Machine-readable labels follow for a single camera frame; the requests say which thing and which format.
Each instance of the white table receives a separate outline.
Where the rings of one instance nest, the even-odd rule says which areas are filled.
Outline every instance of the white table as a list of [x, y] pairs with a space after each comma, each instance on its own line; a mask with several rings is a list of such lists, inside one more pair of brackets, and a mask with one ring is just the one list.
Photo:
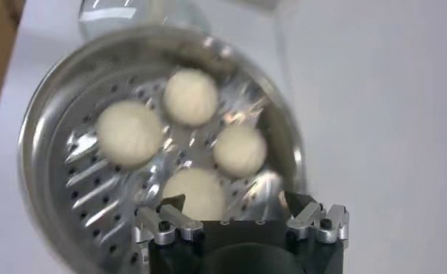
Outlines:
[[[199, 2], [283, 86], [271, 22]], [[0, 273], [70, 273], [25, 211], [16, 143], [41, 78], [83, 43], [79, 4], [25, 7], [0, 99]], [[352, 214], [346, 273], [446, 274], [447, 0], [308, 0], [283, 25], [311, 193]]]

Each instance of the steamed bun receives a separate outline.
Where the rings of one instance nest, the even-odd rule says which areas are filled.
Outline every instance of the steamed bun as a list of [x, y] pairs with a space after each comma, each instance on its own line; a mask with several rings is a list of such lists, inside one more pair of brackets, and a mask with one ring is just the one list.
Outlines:
[[96, 133], [104, 156], [128, 168], [149, 160], [163, 140], [157, 117], [136, 101], [121, 101], [105, 109], [98, 118]]
[[244, 178], [256, 173], [267, 157], [267, 143], [261, 133], [250, 126], [233, 124], [217, 136], [213, 148], [219, 168]]
[[162, 197], [184, 194], [183, 214], [195, 220], [222, 220], [225, 193], [215, 173], [200, 168], [178, 171], [165, 184]]
[[209, 75], [196, 69], [183, 69], [168, 81], [164, 105], [177, 123], [192, 127], [203, 125], [217, 110], [217, 86]]

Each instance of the dough ball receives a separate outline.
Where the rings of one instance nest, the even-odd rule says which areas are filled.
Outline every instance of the dough ball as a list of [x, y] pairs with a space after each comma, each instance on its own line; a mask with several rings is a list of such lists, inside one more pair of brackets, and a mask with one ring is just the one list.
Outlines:
[[168, 81], [164, 105], [177, 123], [200, 126], [217, 110], [217, 86], [209, 75], [195, 69], [183, 69]]
[[98, 118], [96, 133], [103, 154], [128, 168], [149, 160], [163, 139], [157, 117], [136, 101], [121, 101], [105, 109]]
[[218, 167], [238, 178], [255, 174], [267, 157], [267, 143], [261, 133], [243, 124], [222, 130], [213, 150]]
[[165, 184], [163, 198], [184, 194], [183, 214], [195, 220], [222, 220], [225, 193], [217, 175], [200, 168], [184, 169]]

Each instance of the metal bracket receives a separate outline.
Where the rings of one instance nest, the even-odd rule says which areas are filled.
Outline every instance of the metal bracket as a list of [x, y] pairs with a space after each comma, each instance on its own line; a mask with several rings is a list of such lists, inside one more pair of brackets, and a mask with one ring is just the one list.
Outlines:
[[349, 239], [349, 212], [345, 206], [333, 205], [326, 217], [320, 220], [316, 239], [321, 243], [334, 243], [336, 240], [344, 240], [347, 246]]
[[334, 243], [342, 240], [345, 247], [349, 239], [349, 212], [342, 205], [333, 205], [327, 214], [318, 203], [309, 203], [296, 218], [286, 223], [297, 240], [309, 238], [315, 231], [315, 238], [321, 243]]
[[159, 212], [163, 220], [175, 225], [183, 240], [195, 241], [203, 233], [203, 223], [185, 216], [172, 205], [163, 205]]
[[154, 210], [148, 207], [140, 208], [137, 211], [136, 226], [141, 230], [149, 230], [157, 245], [164, 246], [175, 241], [176, 228], [167, 220], [161, 219]]
[[309, 203], [296, 218], [288, 220], [286, 225], [297, 236], [297, 240], [303, 240], [308, 238], [311, 227], [321, 216], [321, 205]]

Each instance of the perforated metal insert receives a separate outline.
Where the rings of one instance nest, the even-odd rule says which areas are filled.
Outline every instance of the perforated metal insert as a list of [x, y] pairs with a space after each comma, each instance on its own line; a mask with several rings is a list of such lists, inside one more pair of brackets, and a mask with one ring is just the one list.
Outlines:
[[[82, 49], [48, 76], [21, 137], [23, 172], [36, 217], [74, 269], [144, 271], [145, 245], [132, 238], [135, 208], [155, 207], [163, 185], [180, 168], [219, 174], [226, 192], [225, 220], [288, 218], [282, 190], [300, 185], [295, 179], [301, 175], [302, 151], [291, 117], [265, 78], [252, 66], [245, 68], [238, 55], [220, 55], [229, 47], [215, 39], [208, 46], [202, 34], [157, 28], [103, 42], [106, 46]], [[182, 67], [202, 69], [218, 83], [218, 112], [198, 129], [175, 124], [162, 107], [167, 80]], [[132, 170], [103, 157], [94, 128], [106, 107], [124, 99], [153, 109], [165, 134], [161, 150]], [[268, 159], [250, 178], [233, 179], [214, 163], [215, 138], [231, 123], [252, 124], [267, 139]]]

